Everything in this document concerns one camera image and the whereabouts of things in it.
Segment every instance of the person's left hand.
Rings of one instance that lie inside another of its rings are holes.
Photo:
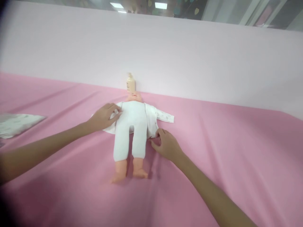
[[[118,110],[118,114],[110,119],[111,114]],[[114,103],[105,104],[86,122],[92,132],[103,130],[117,121],[122,114],[122,110]]]

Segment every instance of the hand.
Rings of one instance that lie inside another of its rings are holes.
[[[110,119],[111,114],[118,110],[118,114]],[[87,126],[92,130],[92,132],[103,130],[111,126],[115,121],[117,121],[122,114],[122,110],[114,103],[105,104],[86,122]]]
[[[160,138],[161,145],[158,146],[152,140],[150,140],[151,146],[156,150],[156,152],[168,160],[175,162],[180,156],[183,155],[183,151],[180,148],[176,138],[170,132],[159,128],[156,131],[156,138]]]

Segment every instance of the doll leg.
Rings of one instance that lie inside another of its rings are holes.
[[[143,159],[145,157],[146,149],[146,134],[147,121],[134,126],[134,139],[132,154],[134,157],[134,172],[133,176],[138,178],[147,178],[148,174],[143,169]]]
[[[116,125],[115,146],[114,146],[114,161],[116,172],[111,180],[112,183],[117,183],[126,177],[127,171],[127,155],[129,147],[129,126]]]

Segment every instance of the white bodysuit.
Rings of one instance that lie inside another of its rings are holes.
[[[123,113],[116,123],[104,131],[116,134],[114,146],[114,160],[122,161],[128,156],[129,134],[134,133],[133,150],[134,158],[144,158],[146,139],[154,138],[158,129],[157,119],[173,123],[174,116],[158,110],[146,103],[129,101],[117,103]]]
[[[134,131],[132,155],[134,158],[144,158],[147,139],[145,104],[137,101],[124,102],[122,111],[123,114],[116,123],[114,160],[127,158],[130,130]]]

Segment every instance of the pink fabric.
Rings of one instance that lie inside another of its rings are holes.
[[[125,90],[2,74],[0,110],[47,116],[5,141],[2,152],[87,120]],[[277,111],[142,93],[175,116],[158,121],[184,152],[258,226],[303,225],[303,122]],[[4,186],[32,226],[218,226],[195,188],[146,146],[150,179],[109,184],[114,135],[97,132],[63,148]]]

